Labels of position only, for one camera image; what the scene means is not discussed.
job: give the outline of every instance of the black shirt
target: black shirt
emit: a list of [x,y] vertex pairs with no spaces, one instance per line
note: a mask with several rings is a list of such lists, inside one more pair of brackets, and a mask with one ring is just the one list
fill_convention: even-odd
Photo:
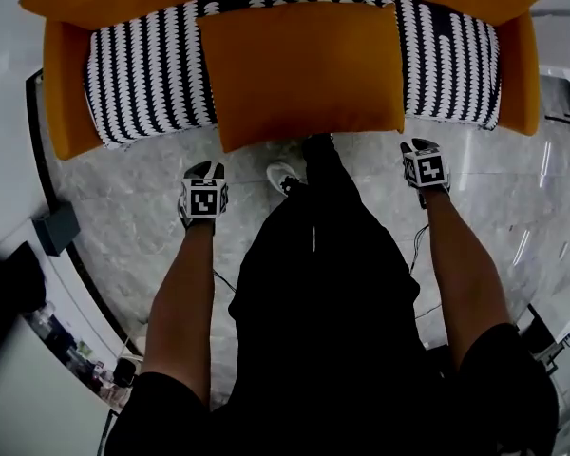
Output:
[[141,375],[106,455],[321,448],[413,454],[549,455],[558,402],[541,364],[508,324],[485,332],[453,377],[430,365],[417,335],[384,352],[315,351],[261,360],[241,371],[228,404],[213,412],[184,384]]

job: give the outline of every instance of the marble floor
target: marble floor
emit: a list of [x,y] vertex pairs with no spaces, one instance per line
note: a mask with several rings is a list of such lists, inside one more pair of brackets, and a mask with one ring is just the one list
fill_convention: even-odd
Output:
[[[564,82],[542,79],[541,95],[543,113],[561,115],[570,109]],[[225,165],[231,202],[217,224],[215,268],[233,284],[263,220],[281,201],[265,179],[267,164],[287,160],[303,171],[298,142],[265,143],[226,156],[216,129],[58,161],[48,140],[42,92],[39,96],[51,180],[58,196],[73,203],[82,228],[76,246],[106,303],[133,338],[143,332],[152,299],[183,238],[176,204],[188,167],[207,159]],[[570,282],[570,125],[541,120],[532,138],[504,129],[487,132],[419,120],[407,120],[403,136],[336,134],[336,148],[364,202],[389,228],[408,262],[414,235],[427,224],[402,176],[399,142],[412,137],[444,148],[454,204],[494,258],[514,318],[534,296],[552,295]],[[415,303],[418,316],[440,303],[428,245],[426,235],[414,270],[422,288]],[[232,296],[216,279],[211,346],[218,401],[228,397],[236,377],[237,334],[227,313]],[[428,346],[446,341],[441,309],[417,324]]]

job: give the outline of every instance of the black sleeve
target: black sleeve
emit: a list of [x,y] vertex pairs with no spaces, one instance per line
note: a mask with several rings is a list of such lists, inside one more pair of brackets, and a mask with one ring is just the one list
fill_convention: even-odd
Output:
[[510,324],[475,341],[459,373],[466,438],[503,452],[550,455],[558,427],[558,397],[544,367]]
[[208,422],[209,410],[182,382],[144,373],[107,438],[105,455],[183,453],[182,445],[193,452],[205,441]]

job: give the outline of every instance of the glove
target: glove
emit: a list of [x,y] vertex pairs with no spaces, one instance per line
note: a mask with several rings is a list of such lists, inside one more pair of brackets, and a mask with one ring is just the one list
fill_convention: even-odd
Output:
[[417,150],[401,142],[404,177],[409,187],[418,191],[422,209],[427,209],[423,190],[441,191],[449,195],[449,167],[437,143],[425,139],[411,139],[411,143]]
[[185,230],[200,223],[210,222],[216,231],[216,218],[226,211],[228,184],[224,166],[205,161],[188,169],[181,181],[178,212]]

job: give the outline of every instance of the black and white striped fabric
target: black and white striped fabric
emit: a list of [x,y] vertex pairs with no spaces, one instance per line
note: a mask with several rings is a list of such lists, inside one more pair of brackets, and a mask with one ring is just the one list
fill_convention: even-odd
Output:
[[104,145],[117,148],[217,123],[198,17],[317,1],[378,7],[394,2],[406,112],[496,124],[498,40],[494,29],[477,19],[417,0],[195,0],[93,32],[85,91]]

